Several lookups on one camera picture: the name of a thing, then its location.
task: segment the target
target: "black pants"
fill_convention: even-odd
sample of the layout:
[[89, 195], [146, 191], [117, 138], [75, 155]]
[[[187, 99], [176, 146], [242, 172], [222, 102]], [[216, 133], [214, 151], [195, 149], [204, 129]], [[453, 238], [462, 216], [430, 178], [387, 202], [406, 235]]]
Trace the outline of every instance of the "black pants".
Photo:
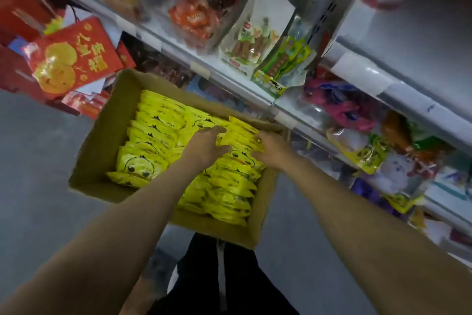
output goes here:
[[[224, 260], [229, 314], [298, 314], [259, 268], [253, 251], [226, 243]], [[216, 239], [196, 233], [177, 270], [174, 288], [148, 315], [220, 313]]]

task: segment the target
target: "forearm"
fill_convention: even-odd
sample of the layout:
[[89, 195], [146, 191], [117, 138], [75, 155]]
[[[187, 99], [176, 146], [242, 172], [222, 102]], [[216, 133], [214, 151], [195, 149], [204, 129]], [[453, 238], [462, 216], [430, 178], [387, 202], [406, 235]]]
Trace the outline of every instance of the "forearm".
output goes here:
[[466, 268], [309, 160], [294, 155], [287, 175], [312, 204], [339, 257], [381, 314], [460, 314], [470, 310]]
[[2, 313], [117, 314], [198, 173], [185, 160], [176, 161], [148, 186], [110, 206], [23, 285]]

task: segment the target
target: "purple package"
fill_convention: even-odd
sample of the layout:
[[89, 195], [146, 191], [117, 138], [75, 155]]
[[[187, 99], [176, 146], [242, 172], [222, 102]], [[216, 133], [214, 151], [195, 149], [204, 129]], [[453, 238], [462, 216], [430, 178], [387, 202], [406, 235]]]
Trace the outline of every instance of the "purple package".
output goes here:
[[353, 185], [351, 186], [351, 191], [364, 197], [373, 205], [382, 208], [384, 211], [390, 213], [392, 216], [398, 219], [404, 218], [404, 214], [401, 214], [392, 205], [380, 195], [379, 192], [374, 190], [371, 185], [361, 178], [356, 178]]

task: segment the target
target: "hand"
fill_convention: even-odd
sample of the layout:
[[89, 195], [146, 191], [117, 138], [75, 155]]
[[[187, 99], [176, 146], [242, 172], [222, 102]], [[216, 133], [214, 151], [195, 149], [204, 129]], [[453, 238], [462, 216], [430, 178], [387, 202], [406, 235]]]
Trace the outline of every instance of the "hand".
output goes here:
[[218, 134], [225, 132], [226, 129], [221, 126], [206, 127], [197, 131], [182, 152], [182, 159], [189, 165], [195, 165], [199, 171], [211, 167], [219, 157], [233, 149], [229, 145], [215, 145]]
[[273, 132], [261, 131], [256, 136], [264, 145], [265, 152], [252, 151], [251, 155], [270, 168], [285, 171], [293, 159], [298, 158], [296, 154], [281, 135]]

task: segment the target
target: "concrete floor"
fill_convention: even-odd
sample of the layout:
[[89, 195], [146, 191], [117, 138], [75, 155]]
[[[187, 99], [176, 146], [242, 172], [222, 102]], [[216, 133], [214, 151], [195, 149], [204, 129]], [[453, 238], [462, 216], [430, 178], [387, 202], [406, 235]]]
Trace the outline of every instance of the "concrete floor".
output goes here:
[[[0, 91], [0, 300], [107, 207], [67, 190], [92, 121]], [[168, 226], [158, 248], [175, 259], [192, 232]], [[375, 314], [285, 176], [256, 250], [260, 267], [300, 314]]]

